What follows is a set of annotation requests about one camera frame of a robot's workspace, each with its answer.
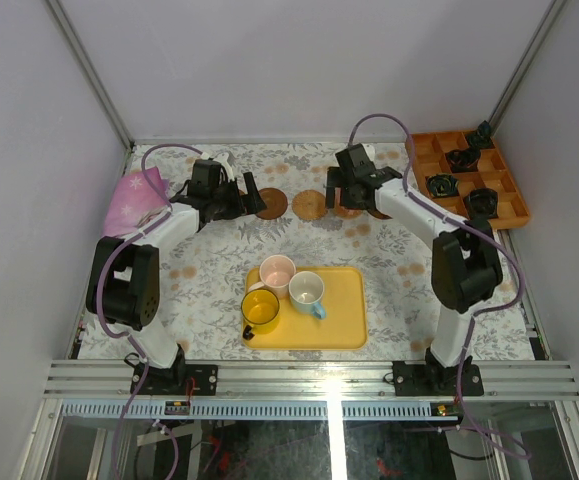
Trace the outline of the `woven rattan coaster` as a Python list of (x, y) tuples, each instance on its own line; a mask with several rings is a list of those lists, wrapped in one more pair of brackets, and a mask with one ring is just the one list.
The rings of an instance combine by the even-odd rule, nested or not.
[(301, 191), (292, 200), (292, 210), (301, 220), (318, 220), (327, 214), (326, 197), (316, 190)]
[(343, 207), (341, 205), (337, 205), (334, 207), (334, 213), (336, 216), (338, 216), (342, 219), (353, 219), (353, 218), (357, 218), (360, 215), (362, 215), (363, 211), (357, 210), (357, 209), (348, 209), (348, 208)]

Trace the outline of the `dark wooden coaster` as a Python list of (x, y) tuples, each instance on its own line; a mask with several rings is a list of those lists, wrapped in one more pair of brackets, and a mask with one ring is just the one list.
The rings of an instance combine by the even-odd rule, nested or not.
[(266, 209), (258, 212), (256, 216), (263, 220), (275, 220), (281, 217), (288, 208), (286, 195), (276, 188), (263, 188), (259, 191)]

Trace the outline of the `light blue mug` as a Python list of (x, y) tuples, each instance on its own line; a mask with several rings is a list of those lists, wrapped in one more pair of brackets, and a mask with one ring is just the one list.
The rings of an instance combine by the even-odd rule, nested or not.
[(288, 291), (291, 304), (296, 311), (318, 320), (326, 318), (322, 304), (325, 285), (318, 274), (311, 271), (296, 273), (290, 280)]

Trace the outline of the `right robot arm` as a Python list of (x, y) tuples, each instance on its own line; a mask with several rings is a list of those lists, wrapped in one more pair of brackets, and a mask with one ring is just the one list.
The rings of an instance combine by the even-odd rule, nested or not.
[(375, 149), (363, 144), (335, 153), (337, 164), (327, 170), (326, 206), (386, 215), (431, 250), (431, 286), (441, 308), (430, 346), (437, 362), (424, 378), (432, 392), (447, 394), (461, 380), (456, 365), (466, 354), (469, 317), (503, 279), (497, 243), (488, 221), (470, 222), (441, 208), (395, 169), (376, 167), (374, 155)]

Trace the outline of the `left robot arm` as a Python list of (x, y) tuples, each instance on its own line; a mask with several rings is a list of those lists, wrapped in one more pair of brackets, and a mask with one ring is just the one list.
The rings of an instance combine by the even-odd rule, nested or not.
[(86, 309), (109, 337), (127, 339), (138, 358), (155, 368), (153, 382), (166, 394), (186, 387), (188, 371), (178, 364), (180, 346), (157, 317), (161, 258), (211, 222), (266, 209), (251, 172), (243, 174), (246, 191), (240, 191), (229, 158), (228, 153), (202, 152), (191, 178), (172, 197), (162, 187), (160, 173), (142, 163), (141, 171), (129, 178), (130, 198), (144, 190), (160, 204), (145, 211), (127, 233), (104, 236), (96, 245)]

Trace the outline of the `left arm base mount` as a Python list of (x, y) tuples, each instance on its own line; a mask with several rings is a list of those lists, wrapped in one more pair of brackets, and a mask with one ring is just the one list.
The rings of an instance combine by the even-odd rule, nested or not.
[(219, 367), (215, 364), (187, 363), (179, 350), (169, 368), (149, 367), (146, 379), (138, 386), (145, 365), (137, 353), (128, 354), (123, 362), (133, 370), (131, 393), (160, 396), (215, 396)]

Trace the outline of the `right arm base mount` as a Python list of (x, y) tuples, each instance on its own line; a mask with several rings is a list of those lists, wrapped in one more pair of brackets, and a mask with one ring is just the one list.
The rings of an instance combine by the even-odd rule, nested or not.
[(442, 367), (436, 361), (407, 363), (393, 361), (391, 371), (382, 381), (394, 388), (401, 397), (434, 397), (457, 395), (458, 384), (465, 397), (481, 397), (484, 387), (479, 367), (468, 356), (462, 366)]

